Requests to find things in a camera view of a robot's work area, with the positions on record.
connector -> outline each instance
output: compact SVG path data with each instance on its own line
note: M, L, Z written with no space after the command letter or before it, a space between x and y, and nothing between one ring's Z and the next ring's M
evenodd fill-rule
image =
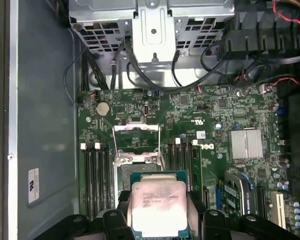
M285 202L284 195L280 192L271 193L272 208L272 222L277 224L283 229L286 229L286 216L285 216Z

pcie slot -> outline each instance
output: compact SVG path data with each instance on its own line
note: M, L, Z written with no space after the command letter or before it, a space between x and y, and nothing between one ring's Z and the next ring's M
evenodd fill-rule
M207 209L209 209L210 208L210 191L209 191L209 189L207 189L206 187L203 187L202 188L202 196L203 196L203 199L202 199L203 204L205 205L205 207Z
M284 195L280 192L271 193L272 208L272 221L283 229L286 229L285 217L285 202Z
M173 149L173 145L171 143L168 143L167 152L168 152L167 169L168 170L173 170L174 149Z
M267 198L266 190L263 186L256 186L256 197L258 206L258 215L267 219Z

small black component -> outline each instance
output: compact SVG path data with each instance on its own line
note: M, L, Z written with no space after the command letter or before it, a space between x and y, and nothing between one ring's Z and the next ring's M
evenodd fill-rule
M219 100L219 108L223 109L227 107L227 99L220 99Z
M263 186L256 186L256 197L258 205L258 215L267 219L267 197L266 190Z
M180 96L180 105L188 105L188 104L189 104L188 96Z
M196 106L196 109L201 110L201 111L207 110L208 108L209 107L207 105L198 105L198 106Z
M265 178L267 176L267 171L265 168L259 168L258 169L258 177L259 178Z

metal bracket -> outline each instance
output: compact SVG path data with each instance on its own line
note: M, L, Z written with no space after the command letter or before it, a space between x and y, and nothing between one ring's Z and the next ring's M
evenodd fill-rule
M138 0L138 17L132 20L133 51L142 63L171 63L176 51L174 18L167 0Z

white label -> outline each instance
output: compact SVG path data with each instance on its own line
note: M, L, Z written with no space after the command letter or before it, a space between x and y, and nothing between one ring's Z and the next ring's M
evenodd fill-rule
M196 131L196 139L206 139L206 131Z
M28 199L29 203L39 198L39 168L28 172Z
M227 202L231 207L233 207L234 209L236 209L236 204L235 204L233 201L231 201L230 199L227 199L226 202Z
M224 185L224 190L232 196L237 197L237 192L232 188L228 187L227 185Z

